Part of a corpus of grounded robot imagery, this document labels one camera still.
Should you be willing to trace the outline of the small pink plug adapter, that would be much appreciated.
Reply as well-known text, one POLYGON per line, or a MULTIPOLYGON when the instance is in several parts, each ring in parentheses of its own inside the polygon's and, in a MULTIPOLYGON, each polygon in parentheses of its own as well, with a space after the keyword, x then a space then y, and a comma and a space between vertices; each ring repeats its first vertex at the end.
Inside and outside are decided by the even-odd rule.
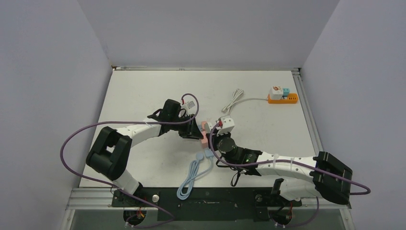
POLYGON ((211 122, 204 121, 204 122, 202 122, 202 129, 205 132, 210 132, 213 129, 213 125, 211 122))

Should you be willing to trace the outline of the pink blue power strip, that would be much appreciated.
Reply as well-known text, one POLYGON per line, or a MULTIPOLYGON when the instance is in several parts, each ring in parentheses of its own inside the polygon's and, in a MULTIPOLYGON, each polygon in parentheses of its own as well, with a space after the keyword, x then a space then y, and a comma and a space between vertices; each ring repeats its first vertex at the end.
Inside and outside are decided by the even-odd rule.
POLYGON ((206 122, 203 121, 203 122, 201 122, 201 125, 199 127, 199 129, 201 131, 201 134, 203 135, 203 139, 201 139, 201 145, 202 145, 205 157, 210 159, 210 158, 214 157, 214 154, 213 154, 213 152, 210 150, 210 148, 208 146, 208 139, 207 139, 207 136, 206 136, 206 131, 204 129, 205 124, 206 124, 206 122))

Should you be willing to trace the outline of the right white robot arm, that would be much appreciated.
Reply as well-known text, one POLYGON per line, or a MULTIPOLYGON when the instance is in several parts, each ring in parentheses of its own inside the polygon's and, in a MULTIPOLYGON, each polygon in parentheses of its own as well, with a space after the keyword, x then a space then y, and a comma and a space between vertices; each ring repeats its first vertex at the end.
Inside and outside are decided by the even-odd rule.
POLYGON ((322 197, 338 205, 347 205, 350 201, 352 170, 328 152, 321 151, 310 157, 286 157, 239 147, 230 134, 206 136, 209 147, 220 152, 221 160, 228 167, 244 175, 275 176, 270 194, 277 205, 304 197, 322 197))

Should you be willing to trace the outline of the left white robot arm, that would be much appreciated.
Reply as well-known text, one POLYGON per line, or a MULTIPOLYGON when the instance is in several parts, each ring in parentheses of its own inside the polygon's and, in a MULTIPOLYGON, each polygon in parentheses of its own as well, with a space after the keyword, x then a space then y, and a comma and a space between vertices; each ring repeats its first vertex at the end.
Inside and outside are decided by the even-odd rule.
POLYGON ((121 128, 102 128, 88 153, 86 164, 125 191, 124 200, 129 205, 139 205, 143 199, 142 184, 126 169, 131 148, 171 130, 177 131, 181 138, 203 139, 192 113, 196 105, 194 101, 167 99, 163 108, 142 122, 121 128))

